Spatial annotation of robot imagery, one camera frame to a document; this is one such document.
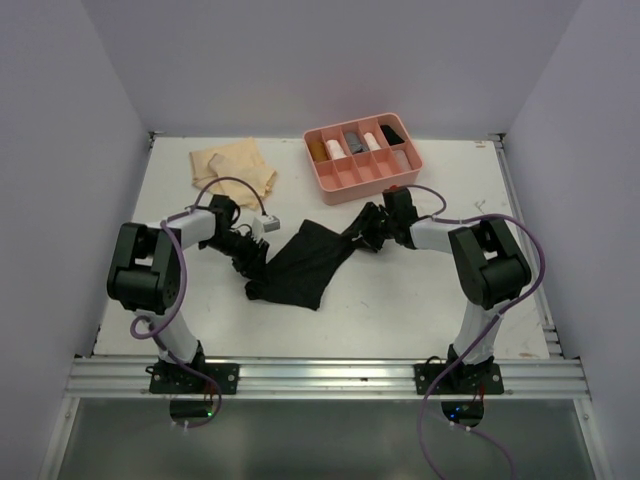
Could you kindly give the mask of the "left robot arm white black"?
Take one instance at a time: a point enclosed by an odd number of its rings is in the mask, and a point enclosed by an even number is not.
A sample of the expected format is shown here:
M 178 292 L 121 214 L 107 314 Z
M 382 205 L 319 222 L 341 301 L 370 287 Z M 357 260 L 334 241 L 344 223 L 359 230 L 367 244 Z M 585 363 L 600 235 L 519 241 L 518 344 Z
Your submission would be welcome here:
M 175 364 L 172 379 L 185 392 L 201 390 L 208 379 L 199 340 L 181 312 L 187 291 L 184 252 L 212 248 L 232 260 L 249 279 L 266 269 L 269 244 L 264 235 L 280 228 L 277 217 L 262 212 L 242 233 L 236 226 L 240 207 L 216 195 L 207 206 L 190 206 L 156 223 L 121 225 L 107 278 L 108 296 L 134 314 L 131 336 L 151 339 L 159 359 Z

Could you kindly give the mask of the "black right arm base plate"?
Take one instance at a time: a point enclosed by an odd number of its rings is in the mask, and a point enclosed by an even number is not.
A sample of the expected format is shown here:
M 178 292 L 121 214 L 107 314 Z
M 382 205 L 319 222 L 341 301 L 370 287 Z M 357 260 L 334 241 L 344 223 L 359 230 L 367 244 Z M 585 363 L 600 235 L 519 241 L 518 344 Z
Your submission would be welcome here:
M 416 393 L 425 395 L 430 385 L 446 370 L 453 359 L 442 361 L 437 356 L 413 365 Z M 476 365 L 461 363 L 447 373 L 435 386 L 433 395 L 502 395 L 505 388 L 500 366 L 491 356 Z

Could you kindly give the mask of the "black underwear orange trim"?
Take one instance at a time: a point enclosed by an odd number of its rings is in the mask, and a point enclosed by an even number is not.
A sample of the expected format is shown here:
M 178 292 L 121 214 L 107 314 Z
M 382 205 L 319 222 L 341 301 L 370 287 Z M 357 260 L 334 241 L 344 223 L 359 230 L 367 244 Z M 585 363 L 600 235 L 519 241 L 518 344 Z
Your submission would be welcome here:
M 266 264 L 261 277 L 245 285 L 250 300 L 319 309 L 339 267 L 357 250 L 377 253 L 386 236 L 386 213 L 368 202 L 341 233 L 311 220 Z

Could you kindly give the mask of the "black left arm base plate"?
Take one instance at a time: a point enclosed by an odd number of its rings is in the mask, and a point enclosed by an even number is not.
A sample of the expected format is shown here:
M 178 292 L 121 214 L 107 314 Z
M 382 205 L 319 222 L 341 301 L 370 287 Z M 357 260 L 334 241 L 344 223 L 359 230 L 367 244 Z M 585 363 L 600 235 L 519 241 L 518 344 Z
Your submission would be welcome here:
M 229 362 L 195 361 L 187 369 L 170 362 L 157 361 L 145 368 L 150 375 L 152 394 L 221 394 L 235 395 L 240 365 Z

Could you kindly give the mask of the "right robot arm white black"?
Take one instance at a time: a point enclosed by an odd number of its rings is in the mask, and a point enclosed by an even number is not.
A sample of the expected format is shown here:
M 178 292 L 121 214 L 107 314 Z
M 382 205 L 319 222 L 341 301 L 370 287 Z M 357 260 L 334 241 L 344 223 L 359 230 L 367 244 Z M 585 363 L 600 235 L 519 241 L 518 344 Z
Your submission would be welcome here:
M 467 300 L 457 337 L 450 345 L 451 362 L 445 379 L 451 389 L 468 392 L 481 380 L 478 365 L 493 358 L 497 331 L 510 308 L 536 289 L 532 271 L 510 225 L 522 228 L 504 214 L 470 219 L 421 217 L 407 187 L 383 192 L 382 219 L 375 236 L 392 239 L 411 250 L 430 250 L 452 256 Z

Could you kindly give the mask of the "pink underwear cream waistband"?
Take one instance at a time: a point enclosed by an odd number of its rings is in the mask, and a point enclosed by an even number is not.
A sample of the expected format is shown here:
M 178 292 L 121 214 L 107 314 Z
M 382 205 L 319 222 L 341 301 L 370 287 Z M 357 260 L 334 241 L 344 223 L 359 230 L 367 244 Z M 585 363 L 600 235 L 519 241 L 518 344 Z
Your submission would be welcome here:
M 412 170 L 411 167 L 411 163 L 405 153 L 404 150 L 394 150 L 393 151 L 394 157 L 396 159 L 396 162 L 399 166 L 399 168 L 403 171 L 403 172 L 408 172 Z

